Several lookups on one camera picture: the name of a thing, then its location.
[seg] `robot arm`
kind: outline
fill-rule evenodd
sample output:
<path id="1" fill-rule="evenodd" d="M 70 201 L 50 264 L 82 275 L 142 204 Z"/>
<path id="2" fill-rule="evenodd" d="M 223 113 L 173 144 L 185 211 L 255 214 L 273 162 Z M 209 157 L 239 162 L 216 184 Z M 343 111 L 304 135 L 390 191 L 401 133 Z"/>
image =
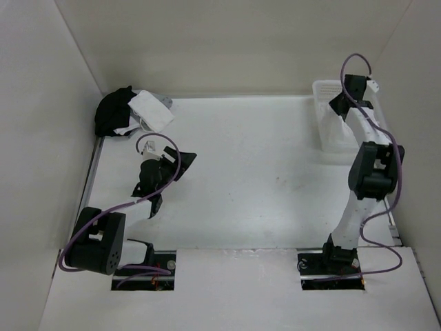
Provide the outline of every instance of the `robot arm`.
<path id="1" fill-rule="evenodd" d="M 174 161 L 165 155 L 159 156 L 148 151 L 145 147 L 139 182 L 136 185 L 132 196 L 146 197 L 149 194 L 158 192 L 165 184 L 173 179 L 178 169 L 178 152 L 166 147 L 164 152 Z M 195 153 L 179 152 L 181 166 L 174 181 L 178 181 L 191 166 L 196 158 Z M 72 244 L 72 247 L 65 255 L 65 264 L 69 267 L 98 272 L 101 274 L 112 274 L 122 265 L 142 264 L 153 265 L 154 249 L 151 243 L 141 241 L 125 240 L 125 229 L 137 221 L 152 218 L 161 207 L 163 200 L 161 193 L 155 194 L 142 205 L 135 205 L 142 208 L 141 217 L 138 213 L 133 214 L 120 212 L 109 212 L 98 219 L 92 226 L 82 232 L 80 237 Z M 94 217 L 101 213 L 101 209 L 84 208 L 74 227 L 72 236 Z"/>
<path id="2" fill-rule="evenodd" d="M 378 86 L 370 78 L 347 74 L 345 87 L 365 111 L 366 116 L 340 93 L 329 102 L 332 110 L 351 128 L 360 149 L 349 171 L 349 200 L 340 223 L 323 245 L 322 253 L 300 253 L 299 270 L 302 276 L 354 274 L 358 272 L 357 256 L 360 227 L 378 203 L 395 190 L 398 181 L 396 156 L 388 136 L 371 127 L 378 126 L 373 106 L 363 97 L 367 88 Z M 400 160 L 404 148 L 398 146 Z"/>
<path id="3" fill-rule="evenodd" d="M 369 107 L 364 107 L 363 110 L 369 115 L 369 118 L 378 125 L 373 110 Z M 363 143 L 373 142 L 377 146 L 389 146 L 391 144 L 389 138 L 384 133 L 378 132 L 371 127 L 365 116 L 357 108 L 349 109 L 346 116 L 346 124 L 352 129 L 356 141 L 360 146 L 359 154 L 366 154 Z M 331 233 L 334 245 L 339 246 L 344 250 L 352 250 L 358 247 L 360 225 L 363 220 L 372 214 L 373 210 L 380 202 L 380 200 L 376 198 L 364 197 L 365 194 L 360 192 L 360 188 L 357 192 L 354 192 L 357 185 L 355 183 L 354 187 L 353 181 L 356 181 L 356 177 L 360 176 L 358 174 L 359 172 L 356 173 L 356 167 L 358 166 L 357 162 L 354 162 L 351 172 L 349 173 L 349 187 L 351 188 L 351 194 L 349 195 L 349 200 L 340 223 Z"/>

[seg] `wire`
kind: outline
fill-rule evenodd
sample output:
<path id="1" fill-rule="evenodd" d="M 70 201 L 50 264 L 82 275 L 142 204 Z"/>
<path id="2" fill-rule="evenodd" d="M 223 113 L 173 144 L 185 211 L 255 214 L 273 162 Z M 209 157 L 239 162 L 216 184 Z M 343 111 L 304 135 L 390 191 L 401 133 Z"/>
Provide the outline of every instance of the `wire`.
<path id="1" fill-rule="evenodd" d="M 93 219 L 91 219 L 90 221 L 88 221 L 68 242 L 68 244 L 64 247 L 63 251 L 60 254 L 59 260 L 58 260 L 58 266 L 60 269 L 62 269 L 62 271 L 66 271 L 66 272 L 78 272 L 78 271 L 83 271 L 82 269 L 78 269 L 78 268 L 67 268 L 63 265 L 63 261 L 64 258 L 66 256 L 66 254 L 69 252 L 69 249 L 72 247 L 72 245 L 74 244 L 74 242 L 83 234 L 83 232 L 85 232 L 87 230 L 87 228 L 89 228 L 94 222 L 96 222 L 97 220 L 99 220 L 101 217 L 103 217 L 106 214 L 109 214 L 110 212 L 114 212 L 116 210 L 121 210 L 123 208 L 127 208 L 130 207 L 132 205 L 136 205 L 137 203 L 143 202 L 145 200 L 150 199 L 151 197 L 160 194 L 162 191 L 164 191 L 164 189 L 166 189 L 174 180 L 175 178 L 178 176 L 179 174 L 179 170 L 181 169 L 181 154 L 179 153 L 179 149 L 178 146 L 175 144 L 174 141 L 172 141 L 169 137 L 165 136 L 164 134 L 161 133 L 155 133 L 155 132 L 151 132 L 151 133 L 146 133 L 143 134 L 142 136 L 140 136 L 138 138 L 138 140 L 136 141 L 136 151 L 139 152 L 139 147 L 138 144 L 141 141 L 141 139 L 145 138 L 145 137 L 149 137 L 149 136 L 157 136 L 157 137 L 161 137 L 164 138 L 165 140 L 168 140 L 174 147 L 174 149 L 177 152 L 178 155 L 178 166 L 176 168 L 176 172 L 173 174 L 172 178 L 170 179 L 170 181 L 168 183 L 166 183 L 162 188 L 158 189 L 157 191 L 150 193 L 149 195 L 146 195 L 143 198 L 140 198 L 136 201 L 132 201 L 132 202 L 127 202 L 127 203 L 122 203 L 121 205 L 116 205 L 114 207 L 111 207 L 107 210 L 104 210 L 103 212 L 100 212 L 98 215 L 96 215 Z"/>
<path id="2" fill-rule="evenodd" d="M 169 274 L 172 274 L 172 272 L 170 272 L 169 270 L 166 269 L 161 269 L 161 268 L 157 268 L 157 267 L 152 267 L 150 265 L 134 265 L 134 264 L 127 264 L 125 266 L 123 266 L 120 269 L 139 269 L 139 270 L 149 270 L 150 272 L 142 272 L 140 274 L 133 274 L 132 276 L 129 276 L 125 279 L 123 279 L 122 281 L 120 281 L 117 285 L 116 288 L 119 288 L 121 285 L 123 285 L 126 281 L 129 281 L 130 279 L 133 279 L 135 277 L 141 277 L 141 276 L 149 276 L 151 274 L 157 275 L 157 276 L 167 276 Z"/>
<path id="3" fill-rule="evenodd" d="M 157 272 L 144 272 L 142 274 L 133 274 L 132 276 L 127 277 L 126 279 L 123 279 L 119 283 L 117 283 L 116 288 L 119 288 L 121 285 L 123 285 L 126 281 L 129 281 L 130 279 L 136 278 L 136 277 L 142 277 L 142 276 L 152 276 L 158 274 Z"/>
<path id="4" fill-rule="evenodd" d="M 400 253 L 398 253 L 392 247 L 389 247 L 389 246 L 387 246 L 387 245 L 385 245 L 383 243 L 378 243 L 377 241 L 373 241 L 373 240 L 367 239 L 365 237 L 365 234 L 364 234 L 364 228 L 365 228 L 367 222 L 369 222 L 372 219 L 375 219 L 376 217 L 379 217 L 379 216 L 382 216 L 382 215 L 385 215 L 385 214 L 389 214 L 398 205 L 398 201 L 400 200 L 401 189 L 402 189 L 402 166 L 401 166 L 400 152 L 398 150 L 398 144 L 397 144 L 397 141 L 395 140 L 395 137 L 389 131 L 387 131 L 387 130 L 377 126 L 371 120 L 369 115 L 363 110 L 363 108 L 358 104 L 358 102 L 349 94 L 349 92 L 347 91 L 347 89 L 345 87 L 345 67 L 346 67 L 347 63 L 349 62 L 349 60 L 352 59 L 353 57 L 360 57 L 366 63 L 366 65 L 367 65 L 367 67 L 369 69 L 369 76 L 372 74 L 371 64 L 366 59 L 366 57 L 364 57 L 360 53 L 353 53 L 353 54 L 349 55 L 345 59 L 345 61 L 343 62 L 342 69 L 340 71 L 340 82 L 342 84 L 343 93 L 350 100 L 350 102 L 352 102 L 355 105 L 355 107 L 357 107 L 357 109 L 363 114 L 363 116 L 366 118 L 366 120 L 369 122 L 369 124 L 371 125 L 372 128 L 374 128 L 377 131 L 380 131 L 380 132 L 384 133 L 391 140 L 392 146 L 393 146 L 393 153 L 394 153 L 395 160 L 396 160 L 396 163 L 397 163 L 397 173 L 398 173 L 397 190 L 396 190 L 395 200 L 393 200 L 393 203 L 385 211 L 379 212 L 379 213 L 374 214 L 374 215 L 371 215 L 371 216 L 367 217 L 361 223 L 361 225 L 360 225 L 360 237 L 364 241 L 366 241 L 367 243 L 371 243 L 373 245 L 377 245 L 377 246 L 379 246 L 381 248 L 386 248 L 387 250 L 389 250 L 392 253 L 394 253 L 398 257 L 398 264 L 396 266 L 392 267 L 392 268 L 376 270 L 376 271 L 365 271 L 365 272 L 359 272 L 359 273 L 356 273 L 356 274 L 344 274 L 344 275 L 341 275 L 341 276 L 338 276 L 338 277 L 331 277 L 331 278 L 325 278 L 325 279 L 317 279 L 317 281 L 339 281 L 341 279 L 345 279 L 345 278 L 349 278 L 349 277 L 356 277 L 356 276 L 360 276 L 361 277 L 361 276 L 366 275 L 366 274 L 384 274 L 385 272 L 390 272 L 390 271 L 397 270 L 399 267 L 402 266 L 402 257 L 400 255 Z"/>
<path id="5" fill-rule="evenodd" d="M 149 128 L 146 122 L 142 118 L 139 119 L 139 125 L 144 132 L 151 132 L 152 129 Z"/>

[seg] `white cloth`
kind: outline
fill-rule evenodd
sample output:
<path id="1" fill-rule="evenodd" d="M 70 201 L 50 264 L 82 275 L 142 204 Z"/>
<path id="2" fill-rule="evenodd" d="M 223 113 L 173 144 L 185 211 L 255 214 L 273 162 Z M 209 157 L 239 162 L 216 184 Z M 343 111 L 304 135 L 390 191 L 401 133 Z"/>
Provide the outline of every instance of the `white cloth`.
<path id="1" fill-rule="evenodd" d="M 130 117 L 129 118 L 129 126 L 128 127 L 115 129 L 115 130 L 113 130 L 113 132 L 115 132 L 116 134 L 120 134 L 122 136 L 126 132 L 135 130 L 135 129 L 139 128 L 139 127 L 140 127 L 139 122 L 136 119 L 134 119 L 133 117 Z"/>
<path id="2" fill-rule="evenodd" d="M 164 130 L 174 119 L 174 115 L 168 108 L 147 91 L 140 91 L 130 100 L 129 106 L 155 132 Z"/>

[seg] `white table surface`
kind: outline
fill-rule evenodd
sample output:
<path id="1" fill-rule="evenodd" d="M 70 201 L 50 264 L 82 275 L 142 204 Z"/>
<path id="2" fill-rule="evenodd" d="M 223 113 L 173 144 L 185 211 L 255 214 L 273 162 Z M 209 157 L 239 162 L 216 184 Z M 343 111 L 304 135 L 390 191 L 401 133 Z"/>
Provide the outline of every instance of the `white table surface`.
<path id="1" fill-rule="evenodd" d="M 311 97 L 175 99 L 171 111 L 176 118 L 162 133 L 198 156 L 164 191 L 159 213 L 128 228 L 126 237 L 158 250 L 323 245 L 345 209 L 354 156 L 322 152 Z M 142 133 L 105 139 L 88 205 L 131 200 L 142 162 L 134 144 Z M 157 151 L 166 146 L 148 140 Z M 150 209 L 126 213 L 144 219 Z M 393 245 L 388 217 L 373 220 L 365 234 Z"/>
<path id="2" fill-rule="evenodd" d="M 113 292 L 111 277 L 57 270 L 40 331 L 440 331 L 410 248 L 366 290 L 302 291 L 295 250 L 178 250 L 175 290 Z M 360 248 L 363 270 L 395 255 Z"/>

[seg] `black mount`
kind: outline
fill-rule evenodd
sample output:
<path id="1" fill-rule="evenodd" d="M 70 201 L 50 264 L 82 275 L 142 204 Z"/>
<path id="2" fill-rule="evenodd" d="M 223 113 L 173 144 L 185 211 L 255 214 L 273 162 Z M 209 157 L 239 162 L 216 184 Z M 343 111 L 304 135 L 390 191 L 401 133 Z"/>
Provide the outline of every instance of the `black mount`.
<path id="1" fill-rule="evenodd" d="M 373 106 L 369 101 L 363 100 L 368 80 L 370 80 L 370 78 L 366 76 L 346 74 L 345 87 L 349 95 L 353 97 L 360 106 L 373 109 Z M 333 98 L 329 102 L 329 105 L 338 116 L 343 118 L 343 121 L 346 121 L 346 116 L 349 109 L 355 107 L 355 105 L 346 97 L 343 91 L 337 97 Z"/>
<path id="2" fill-rule="evenodd" d="M 170 161 L 163 155 L 159 160 L 150 159 L 142 162 L 139 183 L 135 186 L 132 197 L 146 197 L 162 188 L 173 177 L 178 168 L 178 152 L 168 146 L 164 148 L 164 152 L 170 155 L 174 161 Z M 197 156 L 195 153 L 179 152 L 179 154 L 181 156 L 181 167 L 174 181 L 178 181 L 184 175 L 184 172 L 187 171 Z M 149 201 L 152 202 L 152 209 L 150 210 L 150 218 L 152 218 L 159 211 L 163 198 L 161 194 L 156 194 Z"/>
<path id="3" fill-rule="evenodd" d="M 404 148 L 399 145 L 400 160 L 404 159 Z M 361 144 L 349 171 L 349 189 L 358 200 L 372 198 L 383 200 L 395 190 L 398 180 L 397 162 L 393 146 L 378 145 L 372 141 Z"/>
<path id="4" fill-rule="evenodd" d="M 100 213 L 101 209 L 98 208 L 84 208 L 72 236 Z M 100 274 L 113 274 L 121 259 L 124 225 L 125 214 L 111 212 L 101 217 L 74 242 L 65 256 L 66 265 Z M 91 234 L 98 233 L 102 233 L 101 240 L 90 238 Z"/>
<path id="5" fill-rule="evenodd" d="M 301 276 L 355 274 L 360 271 L 357 262 L 357 249 L 342 250 L 329 235 L 321 253 L 298 254 L 297 268 Z"/>

